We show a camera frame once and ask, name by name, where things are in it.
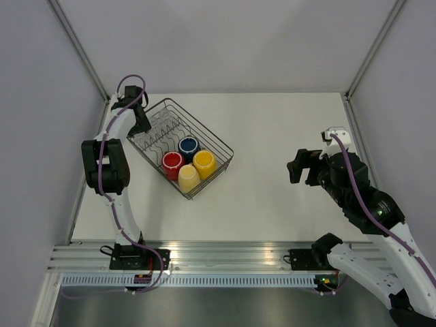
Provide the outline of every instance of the wire basket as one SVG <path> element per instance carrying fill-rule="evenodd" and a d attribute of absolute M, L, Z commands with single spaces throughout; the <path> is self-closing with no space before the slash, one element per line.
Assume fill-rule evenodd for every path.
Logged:
<path fill-rule="evenodd" d="M 192 199 L 229 166 L 233 150 L 173 99 L 163 99 L 145 113 L 149 118 L 151 130 L 129 137 L 128 140 L 185 198 Z M 185 136 L 196 138 L 200 148 L 214 153 L 217 160 L 217 169 L 188 193 L 183 193 L 177 182 L 168 179 L 162 168 L 162 157 L 167 152 L 178 151 L 178 143 Z"/>

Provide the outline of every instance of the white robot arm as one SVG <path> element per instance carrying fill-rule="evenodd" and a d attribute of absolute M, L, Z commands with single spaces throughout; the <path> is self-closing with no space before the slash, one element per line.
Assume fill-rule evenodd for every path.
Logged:
<path fill-rule="evenodd" d="M 88 186 L 102 196 L 109 217 L 113 218 L 111 220 L 116 231 L 114 248 L 106 247 L 111 250 L 110 253 L 100 250 L 110 255 L 109 268 L 148 270 L 155 267 L 160 268 L 162 272 L 168 269 L 170 251 L 153 249 L 145 244 L 131 211 L 127 190 L 130 170 L 124 154 L 123 142 L 128 135 L 148 131 L 151 128 L 142 107 L 144 100 L 148 103 L 143 88 L 125 87 L 124 97 L 120 96 L 118 102 L 111 108 L 109 122 L 103 131 L 93 140 L 82 143 L 82 157 Z"/>
<path fill-rule="evenodd" d="M 324 150 L 300 149 L 288 163 L 291 183 L 310 168 L 306 184 L 321 185 L 343 209 L 349 222 L 385 255 L 398 278 L 384 273 L 332 234 L 312 245 L 320 267 L 333 267 L 376 295 L 399 326 L 436 326 L 436 278 L 410 234 L 404 215 L 386 193 L 370 186 L 368 168 L 348 153 L 350 135 L 343 127 L 322 132 Z"/>

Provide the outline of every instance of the metal frame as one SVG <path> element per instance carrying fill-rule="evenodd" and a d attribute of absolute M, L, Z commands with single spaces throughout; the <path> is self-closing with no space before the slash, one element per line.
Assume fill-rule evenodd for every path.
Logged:
<path fill-rule="evenodd" d="M 65 12 L 63 11 L 61 4 L 58 2 L 58 0 L 46 0 L 46 1 L 50 9 L 53 11 L 53 14 L 55 14 L 57 20 L 59 21 L 59 24 L 61 24 L 62 30 L 65 32 L 66 36 L 68 37 L 68 40 L 71 42 L 71 45 L 73 46 L 74 51 L 76 52 L 80 61 L 82 62 L 83 67 L 87 71 L 89 77 L 91 77 L 91 80 L 93 81 L 101 97 L 107 103 L 109 100 L 109 94 L 108 92 L 106 92 L 106 89 L 104 88 L 104 85 L 100 80 L 100 77 L 97 75 L 97 72 L 95 71 L 93 64 L 89 60 L 87 53 L 84 51 L 84 48 L 80 43 L 76 35 L 76 32 L 74 31 L 73 26 L 71 25 L 71 22 L 68 20 L 68 17 L 65 15 Z"/>
<path fill-rule="evenodd" d="M 84 68 L 90 75 L 95 87 L 106 103 L 106 109 L 102 114 L 99 132 L 102 129 L 107 110 L 111 106 L 108 103 L 108 94 L 97 75 L 92 63 L 84 51 L 71 23 L 67 19 L 58 0 L 46 0 L 51 10 L 57 17 L 62 29 L 68 36 Z M 378 50 L 382 46 L 387 34 L 391 30 L 395 21 L 403 11 L 407 0 L 397 0 L 393 5 L 388 17 L 381 27 L 375 41 L 369 49 L 362 65 L 353 79 L 347 92 L 341 93 L 344 109 L 353 133 L 356 148 L 369 167 L 370 178 L 374 185 L 377 185 L 377 175 L 373 169 L 369 151 L 364 141 L 361 128 L 359 126 L 356 110 L 352 105 L 351 96 L 355 93 L 368 67 L 372 63 Z M 67 244 L 70 242 L 74 226 L 82 203 L 86 183 L 82 176 L 82 187 L 74 204 L 74 211 L 69 227 Z M 59 288 L 64 278 L 64 274 L 99 274 L 116 275 L 121 272 L 109 270 L 108 258 L 99 252 L 102 245 L 111 245 L 113 241 L 90 240 L 85 243 L 71 243 L 67 246 L 57 246 L 54 248 L 52 259 L 49 262 L 48 272 L 44 280 L 40 298 L 32 319 L 32 327 L 49 326 L 54 307 L 57 301 Z M 288 249 L 307 248 L 311 243 L 288 243 L 288 242 L 149 242 L 152 247 L 162 247 L 170 249 L 171 265 L 167 274 L 175 276 L 229 276 L 239 274 L 241 276 L 253 276 L 274 279 L 276 276 L 303 276 L 307 274 L 321 275 L 330 272 L 292 272 L 290 265 L 283 261 L 283 255 L 287 254 Z M 358 252 L 364 259 L 382 269 L 387 274 L 393 271 L 382 253 L 372 243 L 353 243 L 353 250 Z"/>
<path fill-rule="evenodd" d="M 406 3 L 407 0 L 396 0 L 395 4 L 392 6 L 388 17 L 385 19 L 383 25 L 381 26 L 381 29 L 379 30 L 379 33 L 375 37 L 373 44 L 369 48 L 369 51 L 365 56 L 362 65 L 360 65 L 357 74 L 354 76 L 353 82 L 349 86 L 348 91 L 345 93 L 347 97 L 351 97 L 354 92 L 356 92 L 356 89 L 358 88 L 363 76 L 367 72 L 368 67 L 373 62 L 373 59 L 379 52 L 379 49 L 382 46 L 386 36 L 389 34 L 391 28 L 393 27 L 397 18 L 400 16 L 401 12 L 403 12 Z"/>

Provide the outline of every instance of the cable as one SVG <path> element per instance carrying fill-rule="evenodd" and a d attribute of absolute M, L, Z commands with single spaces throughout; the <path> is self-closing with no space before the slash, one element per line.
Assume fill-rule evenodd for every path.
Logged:
<path fill-rule="evenodd" d="M 396 242 L 398 242 L 401 246 L 403 246 L 410 255 L 412 255 L 413 257 L 415 257 L 416 261 L 419 263 L 419 265 L 422 267 L 422 269 L 424 270 L 424 272 L 426 273 L 427 277 L 430 279 L 431 283 L 433 284 L 433 286 L 436 288 L 436 278 L 433 276 L 433 274 L 430 271 L 430 268 L 428 268 L 428 266 L 425 264 L 424 260 L 421 259 L 420 257 L 417 257 L 415 255 L 415 250 L 412 249 L 404 240 L 402 240 L 401 238 L 399 238 L 396 234 L 392 233 L 390 230 L 388 230 L 386 227 L 384 227 L 380 222 L 378 222 L 376 220 L 376 218 L 374 218 L 372 216 L 372 214 L 369 212 L 367 206 L 365 205 L 365 203 L 363 202 L 362 196 L 360 195 L 359 192 L 359 188 L 357 186 L 356 183 L 356 179 L 354 178 L 354 173 L 353 173 L 353 168 L 352 168 L 352 164 L 349 161 L 349 157 L 348 157 L 348 152 L 347 149 L 345 148 L 345 146 L 343 145 L 342 141 L 339 139 L 338 136 L 334 135 L 334 134 L 330 134 L 330 136 L 336 140 L 336 142 L 338 143 L 339 147 L 341 148 L 344 160 L 345 160 L 345 165 L 347 166 L 347 171 L 348 171 L 348 176 L 349 179 L 352 183 L 352 187 L 353 187 L 353 191 L 354 194 L 356 195 L 357 201 L 359 202 L 360 207 L 362 208 L 363 212 L 365 213 L 365 215 L 368 217 L 368 219 L 374 224 L 376 225 L 383 233 L 389 235 L 390 237 L 392 237 L 393 239 L 395 239 Z"/>
<path fill-rule="evenodd" d="M 140 243 L 137 243 L 136 241 L 134 241 L 134 240 L 132 240 L 125 232 L 124 232 L 124 229 L 123 229 L 123 227 L 121 226 L 121 224 L 120 224 L 120 222 L 119 222 L 119 219 L 118 219 L 118 215 L 116 214 L 116 209 L 115 209 L 115 205 L 114 205 L 114 200 L 107 194 L 107 193 L 105 193 L 104 192 L 104 190 L 103 190 L 103 184 L 102 184 L 102 168 L 103 168 L 103 152 L 104 152 L 104 143 L 106 142 L 106 139 L 107 139 L 107 137 L 108 137 L 108 134 L 109 134 L 109 131 L 110 131 L 110 128 L 112 127 L 112 125 L 114 124 L 114 122 L 116 121 L 116 119 L 120 116 L 120 115 L 122 115 L 126 110 L 128 110 L 129 108 L 130 108 L 130 106 L 132 106 L 132 105 L 134 105 L 136 102 L 138 102 L 141 98 L 142 98 L 142 96 L 144 95 L 144 93 L 145 93 L 145 80 L 141 77 L 141 76 L 139 76 L 139 75 L 136 75 L 136 74 L 130 74 L 130 75 L 127 75 L 126 77 L 124 77 L 121 81 L 120 81 L 120 83 L 118 84 L 118 87 L 116 88 L 116 92 L 118 93 L 119 92 L 119 90 L 120 90 L 120 88 L 121 88 L 121 85 L 122 85 L 122 83 L 125 81 L 125 80 L 127 80 L 128 78 L 131 78 L 131 77 L 137 77 L 137 78 L 139 78 L 141 81 L 142 81 L 142 90 L 141 90 L 141 92 L 140 92 L 140 94 L 139 94 L 139 96 L 137 96 L 137 98 L 135 98 L 132 102 L 130 102 L 129 104 L 127 104 L 126 105 L 126 107 L 124 107 L 123 109 L 121 109 L 120 111 L 119 111 L 119 113 L 116 115 L 116 116 L 114 116 L 111 120 L 110 120 L 110 122 L 109 122 L 109 124 L 108 124 L 108 126 L 106 127 L 106 130 L 104 131 L 104 133 L 103 133 L 103 138 L 102 138 L 102 143 L 101 143 L 101 145 L 100 145 L 100 151 L 99 151 L 99 163 L 98 163 L 98 187 L 99 187 L 99 192 L 100 192 L 100 194 L 101 195 L 103 195 L 104 197 L 106 197 L 106 199 L 108 199 L 108 201 L 109 202 L 111 202 L 112 204 L 111 204 L 111 206 L 110 206 L 110 208 L 112 209 L 112 214 L 114 215 L 114 220 L 115 220 L 115 223 L 116 223 L 116 227 L 118 228 L 118 230 L 120 230 L 121 231 L 121 234 L 133 245 L 133 246 L 136 246 L 136 247 L 140 247 L 140 248 L 142 248 L 142 249 L 145 249 L 145 250 L 147 250 L 147 251 L 151 251 L 151 252 L 153 252 L 156 256 L 157 256 L 157 258 L 159 259 L 159 262 L 160 262 L 160 264 L 161 264 L 161 269 L 160 269 L 160 271 L 159 271 L 159 275 L 157 276 L 157 278 L 156 278 L 156 280 L 154 281 L 154 283 L 152 284 L 152 285 L 150 285 L 149 287 L 146 287 L 146 288 L 144 288 L 143 290 L 140 290 L 140 291 L 137 291 L 136 293 L 145 293 L 145 292 L 149 292 L 149 291 L 151 291 L 151 290 L 154 290 L 156 287 L 156 285 L 157 285 L 157 283 L 159 283 L 159 280 L 161 279 L 161 276 L 162 276 L 162 274 L 163 274 L 163 272 L 164 272 L 164 261 L 162 260 L 162 257 L 159 255 L 159 253 L 156 251 L 156 250 L 154 250 L 152 247 L 147 247 L 146 245 L 143 245 L 143 244 L 140 244 Z M 79 299 L 82 299 L 82 298 L 89 298 L 89 297 L 92 297 L 92 296 L 96 296 L 96 295 L 101 295 L 101 294 L 107 294 L 107 293 L 116 293 L 116 292 L 125 292 L 125 290 L 123 289 L 123 290 L 108 290 L 108 291 L 103 291 L 103 292 L 100 292 L 100 293 L 96 293 L 96 294 L 89 294 L 89 295 L 86 295 L 86 296 L 69 296 L 69 295 L 67 295 L 67 294 L 65 294 L 65 292 L 63 291 L 63 288 L 61 287 L 61 290 L 60 290 L 60 293 L 61 293 L 61 295 L 63 296 L 63 297 L 65 297 L 65 298 L 67 298 L 67 299 L 70 299 L 70 300 L 79 300 Z"/>

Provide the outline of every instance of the purple cable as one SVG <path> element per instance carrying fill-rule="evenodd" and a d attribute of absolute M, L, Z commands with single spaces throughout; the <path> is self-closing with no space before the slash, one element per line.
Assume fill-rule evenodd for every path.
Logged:
<path fill-rule="evenodd" d="M 130 237 L 129 237 L 125 232 L 124 232 L 124 230 L 123 230 L 123 228 L 122 228 L 122 226 L 121 226 L 121 224 L 120 224 L 120 222 L 119 222 L 118 215 L 116 214 L 116 209 L 115 209 L 115 205 L 114 205 L 114 203 L 113 203 L 113 199 L 112 199 L 108 194 L 106 194 L 106 193 L 103 191 L 103 184 L 102 184 L 102 168 L 103 168 L 103 152 L 104 152 L 104 143 L 106 142 L 106 139 L 107 139 L 107 137 L 108 137 L 108 134 L 109 134 L 110 128 L 112 127 L 112 125 L 114 124 L 114 122 L 116 121 L 116 119 L 117 119 L 121 114 L 124 113 L 124 111 L 126 111 L 127 109 L 129 109 L 130 106 L 132 106 L 132 105 L 135 104 L 137 101 L 139 101 L 139 99 L 142 98 L 142 96 L 144 95 L 144 92 L 145 92 L 145 80 L 144 80 L 141 76 L 136 75 L 136 74 L 127 75 L 126 77 L 124 77 L 124 78 L 120 81 L 120 83 L 118 84 L 118 87 L 116 88 L 116 92 L 118 93 L 119 90 L 120 90 L 120 88 L 121 88 L 122 83 L 123 83 L 125 80 L 127 80 L 128 78 L 131 78 L 131 77 L 137 77 L 137 78 L 139 78 L 139 79 L 142 81 L 142 90 L 141 90 L 141 93 L 139 94 L 139 96 L 137 96 L 137 98 L 135 98 L 132 102 L 130 102 L 129 104 L 127 104 L 126 107 L 124 107 L 123 109 L 121 109 L 120 112 L 110 120 L 110 122 L 109 122 L 109 124 L 108 124 L 108 126 L 107 126 L 107 128 L 106 128 L 106 130 L 105 130 L 105 133 L 103 134 L 102 143 L 101 143 L 101 146 L 100 146 L 100 151 L 99 151 L 99 163 L 98 163 L 98 175 L 97 175 L 97 177 L 98 177 L 98 188 L 99 188 L 99 192 L 100 192 L 100 194 L 102 194 L 103 196 L 105 196 L 106 199 L 108 199 L 109 202 L 112 203 L 112 205 L 111 205 L 110 207 L 111 207 L 111 209 L 112 209 L 112 213 L 113 213 L 113 215 L 114 215 L 114 220 L 115 220 L 115 223 L 116 223 L 116 227 L 121 231 L 121 234 L 122 234 L 122 235 L 123 235 L 123 236 L 124 236 L 124 237 L 125 237 L 125 238 L 126 238 L 126 239 L 131 243 L 131 244 L 132 244 L 132 245 L 134 245 L 134 246 L 136 246 L 136 247 L 140 247 L 140 248 L 145 249 L 145 250 L 147 250 L 147 251 L 151 251 L 151 252 L 153 252 L 153 253 L 157 256 L 157 258 L 159 259 L 159 262 L 160 262 L 160 264 L 161 264 L 161 270 L 160 270 L 159 275 L 158 275 L 158 277 L 156 278 L 155 282 L 154 282 L 153 284 L 151 284 L 149 287 L 147 287 L 147 288 L 145 288 L 145 289 L 143 289 L 143 290 L 138 290 L 138 291 L 136 291 L 136 293 L 145 293 L 145 292 L 149 292 L 149 291 L 151 291 L 151 290 L 154 290 L 154 289 L 156 288 L 155 286 L 156 286 L 156 284 L 159 282 L 159 280 L 161 279 L 161 276 L 162 276 L 162 274 L 163 274 L 163 272 L 164 272 L 164 261 L 162 260 L 162 257 L 159 255 L 159 253 L 158 253 L 156 250 L 154 250 L 154 248 L 152 248 L 152 247 L 147 247 L 146 245 L 143 245 L 143 244 L 139 244 L 139 243 L 137 243 L 136 241 L 132 240 L 132 239 L 131 239 L 131 238 L 130 238 Z M 65 294 L 65 292 L 63 291 L 63 288 L 61 287 L 60 293 L 61 293 L 61 295 L 62 295 L 64 298 L 67 298 L 67 299 L 69 299 L 69 300 L 80 300 L 80 299 L 84 299 L 84 298 L 90 298 L 90 297 L 93 297 L 93 296 L 96 296 L 96 295 L 110 294 L 110 293 L 119 293 L 119 292 L 124 292 L 124 291 L 125 291 L 124 289 L 122 289 L 122 290 L 116 289 L 116 290 L 107 290 L 107 291 L 103 291 L 103 292 L 99 292 L 99 293 L 95 293 L 95 294 L 88 294 L 88 295 L 84 295 L 84 296 L 70 296 L 70 295 Z"/>
<path fill-rule="evenodd" d="M 401 246 L 403 246 L 409 252 L 410 255 L 414 256 L 415 250 L 413 250 L 404 240 L 399 238 L 396 234 L 392 233 L 390 230 L 388 230 L 386 227 L 384 227 L 381 223 L 379 223 L 376 220 L 376 218 L 374 218 L 372 216 L 372 214 L 369 212 L 367 206 L 363 202 L 362 196 L 360 195 L 359 188 L 357 187 L 356 179 L 354 178 L 352 164 L 349 161 L 347 149 L 343 145 L 342 141 L 336 135 L 330 134 L 330 136 L 334 140 L 336 140 L 336 142 L 338 143 L 339 147 L 341 148 L 343 157 L 345 159 L 345 165 L 347 166 L 348 176 L 349 176 L 350 181 L 352 182 L 352 187 L 353 187 L 354 194 L 356 195 L 357 201 L 359 202 L 359 205 L 362 208 L 362 210 L 365 213 L 365 215 L 368 217 L 368 219 L 374 225 L 377 226 L 377 228 L 379 228 L 383 233 L 385 233 L 385 234 L 389 235 L 390 237 L 392 237 L 393 239 L 395 239 L 395 241 L 398 242 Z M 429 277 L 429 279 L 430 279 L 431 283 L 433 284 L 433 286 L 436 287 L 436 278 L 433 276 L 433 274 L 431 273 L 430 269 L 425 264 L 424 260 L 422 260 L 419 257 L 415 257 L 415 259 L 419 263 L 419 265 L 422 267 L 422 269 L 424 270 L 426 275 Z"/>

